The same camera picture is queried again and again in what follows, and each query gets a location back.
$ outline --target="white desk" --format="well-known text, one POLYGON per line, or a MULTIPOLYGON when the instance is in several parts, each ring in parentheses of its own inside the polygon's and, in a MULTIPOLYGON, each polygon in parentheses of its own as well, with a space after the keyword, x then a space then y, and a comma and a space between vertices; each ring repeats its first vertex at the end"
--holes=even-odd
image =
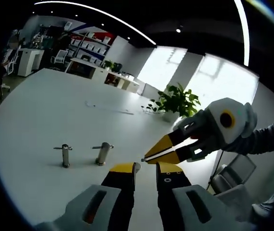
MULTIPOLYGON (((142 169, 130 230, 161 231, 156 168, 140 160, 170 131, 170 124, 142 112, 140 106, 148 102, 137 94, 49 69, 14 89, 0 105, 0 179, 24 218, 33 225, 56 219, 70 200, 91 184, 101 184, 112 166, 135 161, 142 169), (86 100, 134 115, 87 107, 86 100), (99 167, 94 164, 98 150, 91 147, 103 141, 114 149, 106 165, 99 167), (61 167, 61 151, 53 149, 63 143, 73 147, 68 169, 61 167)), ((189 179, 204 171, 189 164, 181 166, 189 179)), ((208 179, 197 183, 206 184, 208 179)))
POLYGON ((90 63, 86 60, 82 60, 82 59, 78 59, 78 58, 71 59, 70 64, 67 66, 67 68, 65 70, 66 73, 70 70, 73 62, 93 67, 95 70, 94 70, 94 73, 92 74, 92 76, 90 76, 90 77, 91 77, 92 80, 94 80, 96 82, 104 83, 105 80, 106 80, 107 75, 112 74, 112 75, 120 78, 118 88, 130 91, 130 92, 133 92, 133 93, 136 93, 137 90, 138 90, 139 84, 136 83, 135 81, 129 80, 128 78, 125 78, 124 76, 122 76, 118 73, 114 73, 111 70, 107 71, 106 69, 101 68, 101 67, 99 67, 99 66, 97 66, 93 63, 90 63))
POLYGON ((27 77, 33 70, 39 69, 44 50, 21 48, 18 51, 23 52, 18 67, 19 76, 27 77))

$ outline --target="metal peg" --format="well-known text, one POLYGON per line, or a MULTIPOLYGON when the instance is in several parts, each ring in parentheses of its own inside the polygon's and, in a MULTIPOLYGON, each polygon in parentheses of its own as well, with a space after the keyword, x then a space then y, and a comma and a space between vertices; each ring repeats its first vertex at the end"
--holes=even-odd
POLYGON ((72 147, 70 147, 67 144, 63 144, 62 147, 55 147, 54 149, 62 150, 62 166, 64 168, 68 168, 70 166, 69 162, 69 150, 72 150, 72 147))
POLYGON ((96 158, 95 163, 99 166, 106 164, 105 160, 109 150, 113 148, 113 145, 103 142, 101 146, 94 146, 92 149, 100 149, 99 156, 96 158))

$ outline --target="ceiling light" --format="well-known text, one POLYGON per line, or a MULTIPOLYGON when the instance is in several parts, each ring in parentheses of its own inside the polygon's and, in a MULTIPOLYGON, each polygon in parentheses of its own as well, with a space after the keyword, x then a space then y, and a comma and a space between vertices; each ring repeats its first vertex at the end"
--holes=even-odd
POLYGON ((121 20, 120 18, 117 18, 116 16, 113 16, 111 15, 110 13, 107 13, 105 11, 101 11, 99 9, 96 9, 94 7, 91 7, 91 6, 87 6, 87 5, 83 5, 83 4, 80 4, 80 3, 75 3, 75 2, 69 2, 69 1, 40 1, 40 2, 36 2, 35 5, 39 5, 39 4, 44 4, 44 3, 64 3, 64 4, 71 4, 71 5, 75 5, 75 6, 81 6, 81 7, 85 7, 85 8, 88 8, 88 9, 91 9, 91 10, 94 10, 94 11, 97 11, 97 12, 100 12, 104 15, 107 15, 121 23, 123 23, 124 25, 128 26, 129 28, 131 28, 132 30, 136 31, 137 33, 139 33, 140 35, 142 35, 143 37, 145 37, 147 40, 149 40, 153 45, 156 45, 156 43, 151 40, 148 36, 146 36, 144 33, 142 33, 141 31, 137 30, 135 27, 131 26, 130 24, 126 23, 125 21, 121 20))
POLYGON ((182 29, 183 29, 183 26, 180 25, 177 27, 177 29, 175 30, 177 33, 181 33, 182 32, 182 29))
POLYGON ((243 4, 241 0, 234 0, 235 5, 237 6, 237 11, 239 14, 239 18, 241 20, 242 24, 242 30, 243 30, 243 38, 244 38, 244 65, 248 66, 249 64, 249 50, 250 50, 250 44, 249 44, 249 30, 248 30, 248 23, 246 14, 244 11, 243 4))

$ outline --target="green plant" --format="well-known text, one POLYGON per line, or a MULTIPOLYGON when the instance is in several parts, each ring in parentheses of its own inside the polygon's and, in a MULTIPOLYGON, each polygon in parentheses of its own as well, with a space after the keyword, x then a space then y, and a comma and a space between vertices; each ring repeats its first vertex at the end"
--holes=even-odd
POLYGON ((196 104, 201 105, 199 98, 197 95, 192 94, 191 90, 184 91, 181 84, 178 83, 178 85, 179 87, 168 85, 166 93, 159 91, 158 101, 150 100, 153 103, 149 103, 146 109, 155 113, 172 111, 174 113, 179 112, 180 116, 193 116, 197 112, 196 104))
POLYGON ((110 69, 113 69, 114 63, 112 61, 105 61, 105 67, 110 67, 110 69))

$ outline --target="window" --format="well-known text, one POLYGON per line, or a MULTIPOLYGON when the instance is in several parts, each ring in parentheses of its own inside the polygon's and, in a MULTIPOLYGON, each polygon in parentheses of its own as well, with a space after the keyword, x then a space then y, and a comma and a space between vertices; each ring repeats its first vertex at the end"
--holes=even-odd
POLYGON ((187 49, 182 48, 157 47, 146 61, 137 78, 158 90, 164 91, 186 51, 187 49))
POLYGON ((206 54, 191 78, 186 90, 199 96, 201 107, 211 102, 231 98, 242 104, 252 103, 259 77, 228 60, 206 54))

